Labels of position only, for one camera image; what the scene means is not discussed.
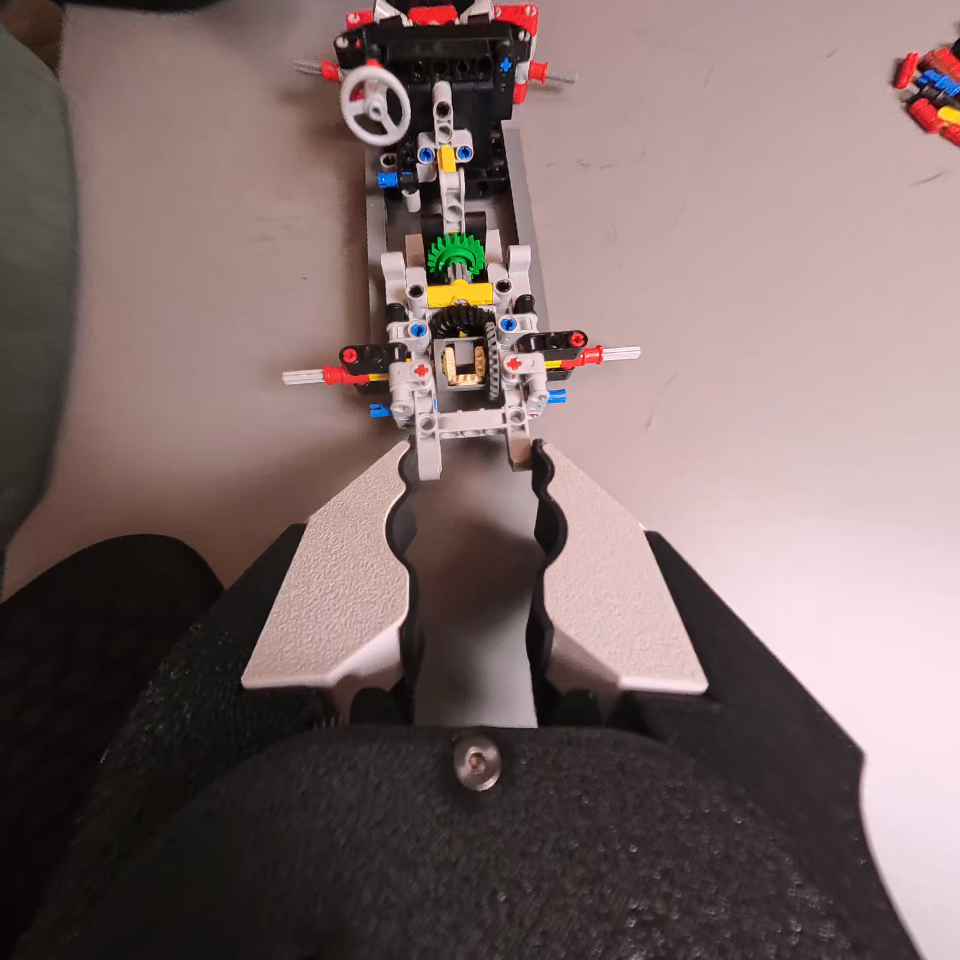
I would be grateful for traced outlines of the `lego car chassis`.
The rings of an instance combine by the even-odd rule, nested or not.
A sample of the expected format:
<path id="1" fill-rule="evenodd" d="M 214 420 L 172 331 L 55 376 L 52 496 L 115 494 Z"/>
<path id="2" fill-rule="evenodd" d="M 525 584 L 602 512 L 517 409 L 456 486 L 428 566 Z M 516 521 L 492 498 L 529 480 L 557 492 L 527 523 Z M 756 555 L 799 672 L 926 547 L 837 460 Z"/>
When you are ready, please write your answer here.
<path id="1" fill-rule="evenodd" d="M 632 362 L 638 346 L 551 330 L 513 121 L 534 84 L 576 84 L 537 58 L 536 2 L 370 2 L 349 11 L 334 59 L 300 61 L 337 86 L 364 146 L 371 342 L 287 386 L 351 386 L 369 414 L 413 439 L 436 480 L 444 442 L 492 436 L 531 467 L 531 424 L 567 401 L 582 368 Z"/>

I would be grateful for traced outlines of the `black knit garment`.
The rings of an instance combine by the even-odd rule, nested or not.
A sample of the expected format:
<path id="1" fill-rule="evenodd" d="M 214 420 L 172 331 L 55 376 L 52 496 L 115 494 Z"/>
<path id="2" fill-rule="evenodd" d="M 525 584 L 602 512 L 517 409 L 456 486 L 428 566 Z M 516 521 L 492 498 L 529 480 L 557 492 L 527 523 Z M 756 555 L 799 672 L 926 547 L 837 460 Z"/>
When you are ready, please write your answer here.
<path id="1" fill-rule="evenodd" d="M 160 662 L 221 596 L 192 548 L 115 537 L 2 603 L 2 830 L 68 815 Z"/>

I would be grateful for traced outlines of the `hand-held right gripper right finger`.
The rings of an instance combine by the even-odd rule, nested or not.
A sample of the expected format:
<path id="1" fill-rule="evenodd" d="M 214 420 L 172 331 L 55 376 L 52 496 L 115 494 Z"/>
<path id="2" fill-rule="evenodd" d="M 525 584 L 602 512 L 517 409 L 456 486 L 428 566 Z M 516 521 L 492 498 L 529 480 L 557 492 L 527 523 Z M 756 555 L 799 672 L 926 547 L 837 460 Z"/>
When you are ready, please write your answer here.
<path id="1" fill-rule="evenodd" d="M 701 695 L 707 676 L 646 531 L 552 443 L 532 448 L 534 536 L 544 553 L 527 622 L 538 706 L 584 691 Z"/>

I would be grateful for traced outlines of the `pile of small lego pins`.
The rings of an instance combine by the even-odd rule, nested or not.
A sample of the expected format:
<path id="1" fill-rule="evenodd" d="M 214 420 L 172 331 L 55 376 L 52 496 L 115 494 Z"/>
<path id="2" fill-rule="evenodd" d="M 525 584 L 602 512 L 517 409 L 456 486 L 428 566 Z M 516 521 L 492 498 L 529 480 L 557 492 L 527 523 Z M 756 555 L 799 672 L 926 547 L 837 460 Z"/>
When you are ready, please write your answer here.
<path id="1" fill-rule="evenodd" d="M 959 146 L 959 40 L 926 53 L 910 52 L 892 74 L 892 88 L 925 134 Z"/>

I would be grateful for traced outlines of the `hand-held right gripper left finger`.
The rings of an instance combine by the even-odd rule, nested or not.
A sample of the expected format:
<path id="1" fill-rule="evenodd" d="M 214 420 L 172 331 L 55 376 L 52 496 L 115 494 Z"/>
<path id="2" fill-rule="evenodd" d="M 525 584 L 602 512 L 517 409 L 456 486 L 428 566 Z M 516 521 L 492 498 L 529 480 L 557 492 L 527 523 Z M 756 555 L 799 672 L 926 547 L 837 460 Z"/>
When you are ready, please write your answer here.
<path id="1" fill-rule="evenodd" d="M 313 688 L 349 706 L 366 688 L 410 697 L 419 674 L 417 455 L 403 440 L 308 519 L 242 676 L 246 690 Z"/>

